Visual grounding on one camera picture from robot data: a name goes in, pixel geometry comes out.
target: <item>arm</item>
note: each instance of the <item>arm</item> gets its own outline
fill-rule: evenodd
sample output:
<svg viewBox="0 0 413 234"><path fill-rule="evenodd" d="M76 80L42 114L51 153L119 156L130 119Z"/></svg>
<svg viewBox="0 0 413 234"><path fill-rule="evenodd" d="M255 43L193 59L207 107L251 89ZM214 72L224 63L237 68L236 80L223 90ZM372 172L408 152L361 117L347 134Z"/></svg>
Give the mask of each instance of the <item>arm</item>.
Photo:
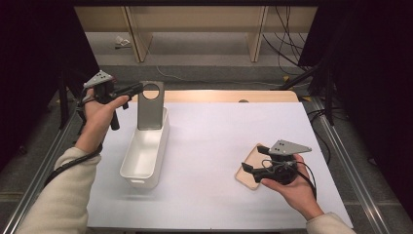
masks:
<svg viewBox="0 0 413 234"><path fill-rule="evenodd" d="M304 163L303 158L295 154L297 162ZM305 166L297 164L298 171L309 177ZM307 220L309 233L355 233L336 214L325 214L313 195L310 184L304 178L298 176L288 185L282 185L274 180L263 178L261 183L281 193L290 207L298 211Z"/></svg>
<svg viewBox="0 0 413 234"><path fill-rule="evenodd" d="M103 142L113 111L128 99L118 97L106 105L88 102L85 106L86 126L75 147L57 159L55 169L94 152ZM40 193L18 233L84 233L88 222L87 205L99 161L100 156L96 156L53 179Z"/></svg>

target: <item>person's right hand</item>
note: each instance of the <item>person's right hand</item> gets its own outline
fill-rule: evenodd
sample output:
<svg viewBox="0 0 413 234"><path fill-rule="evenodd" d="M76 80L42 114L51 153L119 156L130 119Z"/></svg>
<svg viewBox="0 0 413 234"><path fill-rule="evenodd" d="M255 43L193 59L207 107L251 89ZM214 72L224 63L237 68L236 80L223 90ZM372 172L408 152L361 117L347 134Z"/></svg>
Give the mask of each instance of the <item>person's right hand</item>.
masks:
<svg viewBox="0 0 413 234"><path fill-rule="evenodd" d="M294 154L294 157L297 162L304 163L303 157L300 155ZM297 169L304 176L309 177L303 164L297 163ZM313 195L310 184L300 175L288 185L282 185L268 178L261 179L261 183L281 193L288 205L297 210L307 220L324 214Z"/></svg>

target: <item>person's left hand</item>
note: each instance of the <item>person's left hand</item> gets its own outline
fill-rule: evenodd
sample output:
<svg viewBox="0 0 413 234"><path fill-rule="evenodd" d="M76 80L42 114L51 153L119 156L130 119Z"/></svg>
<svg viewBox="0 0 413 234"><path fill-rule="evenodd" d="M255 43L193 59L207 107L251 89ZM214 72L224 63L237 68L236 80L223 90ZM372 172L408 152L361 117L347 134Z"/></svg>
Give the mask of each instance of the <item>person's left hand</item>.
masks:
<svg viewBox="0 0 413 234"><path fill-rule="evenodd" d="M94 90L89 89L88 95L94 96ZM128 96L118 97L107 104L95 100L85 104L86 125L83 128L75 147L92 153L103 142L112 121L113 112L129 100Z"/></svg>

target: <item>gray floor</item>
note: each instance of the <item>gray floor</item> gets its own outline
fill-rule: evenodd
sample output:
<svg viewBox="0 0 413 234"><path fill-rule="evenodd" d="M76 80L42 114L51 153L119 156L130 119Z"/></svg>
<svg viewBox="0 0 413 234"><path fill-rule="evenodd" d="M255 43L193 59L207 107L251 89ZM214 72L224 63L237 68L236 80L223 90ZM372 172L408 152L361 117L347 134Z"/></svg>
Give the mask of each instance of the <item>gray floor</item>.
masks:
<svg viewBox="0 0 413 234"><path fill-rule="evenodd" d="M166 82L167 90L269 90L282 84L285 71L301 72L284 59L279 63L278 56L265 42L261 47L259 61L250 62L245 38L241 33L156 33L150 46L150 55L143 63L136 63L131 49L115 49L115 37L118 35L129 39L127 33L88 33L99 65L104 71L116 76L120 86L137 80L162 80ZM276 48L279 47L280 43L274 35L266 36L276 45ZM302 45L301 38L294 36L294 41ZM289 47L283 46L282 51L288 54L289 58L295 59ZM308 81L293 90L300 97L306 94L305 83ZM1 230L5 228L7 220L55 139L59 125L57 98L51 101L49 112L45 112L30 139L25 143L28 153L16 155L0 174ZM307 112L315 108L313 101L303 100L303 104ZM383 215L390 233L413 233L411 219L386 184L380 171L367 162L370 155L351 121L343 111L335 112L334 116L335 129L374 203ZM315 122L314 129L327 141L328 148L331 150L329 169L353 220L355 231L375 233L320 120ZM68 139L64 146L70 146L76 139L76 134L71 133ZM322 141L319 144L327 157L327 147ZM124 232L89 230L89 233Z"/></svg>

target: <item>black stand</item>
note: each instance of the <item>black stand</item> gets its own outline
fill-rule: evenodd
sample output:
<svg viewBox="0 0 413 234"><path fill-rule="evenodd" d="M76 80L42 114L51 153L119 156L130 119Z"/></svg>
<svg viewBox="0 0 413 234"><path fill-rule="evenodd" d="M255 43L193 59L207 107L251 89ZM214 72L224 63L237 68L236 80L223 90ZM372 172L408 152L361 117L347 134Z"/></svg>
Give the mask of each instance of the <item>black stand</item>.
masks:
<svg viewBox="0 0 413 234"><path fill-rule="evenodd" d="M294 85L313 77L310 87L308 88L310 95L319 95L322 89L325 89L325 116L330 123L334 125L332 118L332 93L334 88L333 71L339 63L338 60L342 54L342 50L348 45L352 33L352 25L354 23L355 8L351 8L344 16L339 27L335 31L331 42L321 58L320 62L303 74L285 83L279 88L281 91L286 91Z"/></svg>

